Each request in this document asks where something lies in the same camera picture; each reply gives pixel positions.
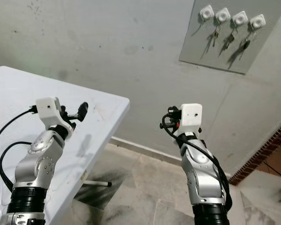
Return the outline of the white table leg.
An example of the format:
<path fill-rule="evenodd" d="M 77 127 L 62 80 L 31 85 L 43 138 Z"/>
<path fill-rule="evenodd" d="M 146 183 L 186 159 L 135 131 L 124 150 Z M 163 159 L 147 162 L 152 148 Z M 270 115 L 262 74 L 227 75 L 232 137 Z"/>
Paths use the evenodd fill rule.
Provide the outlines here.
<path fill-rule="evenodd" d="M 88 186 L 112 187 L 112 182 L 106 182 L 106 181 L 85 180 L 83 184 Z"/>

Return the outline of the red brick wall edge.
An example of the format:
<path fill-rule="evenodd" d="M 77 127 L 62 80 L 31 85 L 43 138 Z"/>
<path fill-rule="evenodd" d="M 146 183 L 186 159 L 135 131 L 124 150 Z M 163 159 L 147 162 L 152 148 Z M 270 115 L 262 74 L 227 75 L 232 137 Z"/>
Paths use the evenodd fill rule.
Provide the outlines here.
<path fill-rule="evenodd" d="M 259 165 L 261 165 L 267 157 L 271 156 L 281 146 L 281 126 L 262 146 L 256 151 L 246 163 L 236 171 L 231 178 L 229 183 L 233 186 L 237 186 L 247 176 L 249 176 Z"/>

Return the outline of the grey wall board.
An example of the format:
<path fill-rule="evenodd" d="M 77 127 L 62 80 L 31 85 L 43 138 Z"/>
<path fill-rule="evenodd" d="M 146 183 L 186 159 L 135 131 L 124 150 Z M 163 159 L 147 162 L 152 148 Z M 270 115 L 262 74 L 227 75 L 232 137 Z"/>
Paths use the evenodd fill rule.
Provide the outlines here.
<path fill-rule="evenodd" d="M 207 5 L 213 7 L 214 14 L 222 8 L 227 8 L 231 15 L 230 20 L 218 24 L 213 16 L 209 21 L 201 22 L 199 11 Z M 232 16 L 241 11 L 246 12 L 248 23 L 239 28 L 234 28 Z M 265 16 L 266 25 L 258 30 L 251 30 L 249 20 L 260 14 Z M 281 0 L 194 0 L 188 22 L 188 31 L 179 60 L 197 66 L 246 74 L 261 52 L 263 45 L 280 17 Z M 211 35 L 216 26 L 220 26 L 221 30 L 215 47 L 212 47 Z M 222 47 L 225 38 L 233 29 L 237 30 L 235 40 L 226 51 L 223 51 Z M 241 41 L 252 31 L 255 32 L 255 35 L 252 37 L 248 48 L 240 56 L 238 49 Z"/>

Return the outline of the white baseboard strip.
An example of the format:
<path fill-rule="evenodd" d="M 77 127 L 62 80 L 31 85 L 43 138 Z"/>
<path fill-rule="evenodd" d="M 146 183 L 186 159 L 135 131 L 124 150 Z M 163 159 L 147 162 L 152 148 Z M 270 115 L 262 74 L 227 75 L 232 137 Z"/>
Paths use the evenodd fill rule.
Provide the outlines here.
<path fill-rule="evenodd" d="M 134 152 L 143 154 L 145 156 L 160 159 L 161 161 L 164 161 L 164 162 L 167 162 L 167 163 L 170 163 L 173 165 L 181 166 L 181 159 L 179 157 L 171 156 L 169 154 L 151 149 L 151 148 L 143 146 L 141 144 L 126 141 L 124 139 L 117 138 L 115 136 L 111 137 L 109 143 L 112 143 L 112 144 L 117 145 L 122 148 L 126 148 L 128 150 L 132 150 Z"/>

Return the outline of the silver key bunch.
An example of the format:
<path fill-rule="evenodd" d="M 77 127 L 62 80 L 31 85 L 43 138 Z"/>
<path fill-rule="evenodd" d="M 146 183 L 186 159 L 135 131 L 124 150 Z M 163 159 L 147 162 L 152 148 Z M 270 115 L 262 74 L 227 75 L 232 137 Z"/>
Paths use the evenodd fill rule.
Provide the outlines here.
<path fill-rule="evenodd" d="M 216 26 L 216 28 L 214 29 L 212 35 L 211 35 L 211 44 L 212 44 L 212 47 L 215 47 L 215 43 L 217 41 L 217 38 L 220 34 L 220 26 Z"/>

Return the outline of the white square wall hook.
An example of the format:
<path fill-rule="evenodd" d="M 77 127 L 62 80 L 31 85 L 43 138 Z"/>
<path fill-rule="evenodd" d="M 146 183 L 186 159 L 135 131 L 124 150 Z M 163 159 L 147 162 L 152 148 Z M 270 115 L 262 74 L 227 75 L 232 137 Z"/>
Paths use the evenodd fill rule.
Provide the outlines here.
<path fill-rule="evenodd" d="M 222 24 L 226 21 L 229 21 L 231 18 L 231 15 L 226 7 L 220 9 L 217 13 L 214 15 L 214 19 L 218 22 L 218 24 Z"/>
<path fill-rule="evenodd" d="M 213 7 L 211 5 L 204 6 L 199 11 L 199 18 L 201 22 L 209 21 L 214 16 Z"/>
<path fill-rule="evenodd" d="M 245 11 L 241 11 L 232 16 L 232 23 L 234 28 L 239 28 L 243 24 L 248 23 L 248 17 Z"/>
<path fill-rule="evenodd" d="M 251 30 L 258 30 L 266 25 L 266 19 L 263 14 L 256 15 L 249 20 Z"/>

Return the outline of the white plastic table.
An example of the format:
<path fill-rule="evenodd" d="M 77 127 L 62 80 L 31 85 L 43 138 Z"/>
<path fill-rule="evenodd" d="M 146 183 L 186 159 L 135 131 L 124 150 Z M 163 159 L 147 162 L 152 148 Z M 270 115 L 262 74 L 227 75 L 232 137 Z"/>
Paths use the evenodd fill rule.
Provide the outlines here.
<path fill-rule="evenodd" d="M 45 201 L 46 224 L 69 225 L 74 221 L 65 216 L 74 195 L 126 115 L 130 101 L 126 97 L 0 67 L 0 128 L 14 120 L 0 135 L 0 154 L 10 144 L 23 142 L 11 148 L 4 159 L 4 171 L 10 179 L 14 178 L 17 163 L 26 155 L 28 142 L 34 141 L 45 129 L 37 114 L 22 115 L 22 112 L 35 105 L 36 99 L 47 97 L 58 98 L 69 114 L 75 113 L 81 103 L 89 104 L 85 120 L 78 122 L 54 167 Z"/>

